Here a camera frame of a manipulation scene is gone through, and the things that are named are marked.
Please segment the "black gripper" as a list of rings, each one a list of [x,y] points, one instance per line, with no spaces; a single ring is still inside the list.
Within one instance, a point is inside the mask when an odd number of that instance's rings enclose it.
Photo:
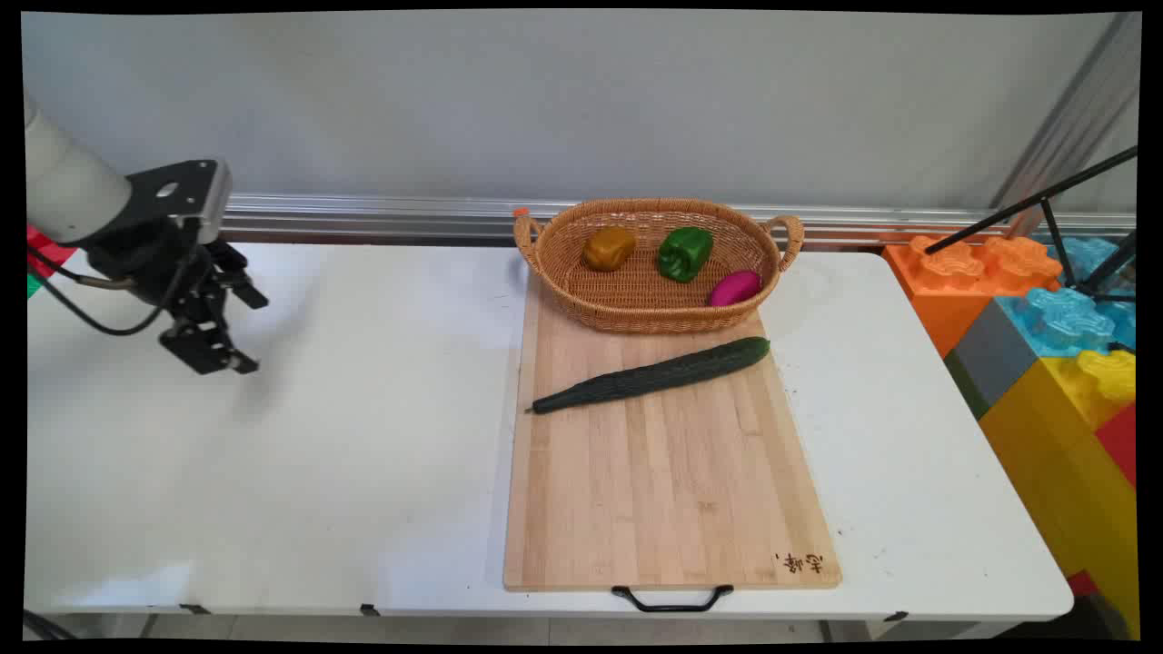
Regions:
[[[88,239],[86,256],[97,272],[130,279],[131,296],[174,317],[158,342],[193,372],[258,372],[259,362],[235,348],[220,318],[224,291],[212,280],[214,270],[217,284],[249,310],[264,310],[269,299],[254,286],[248,258],[223,237],[199,242],[174,220],[159,218]]]

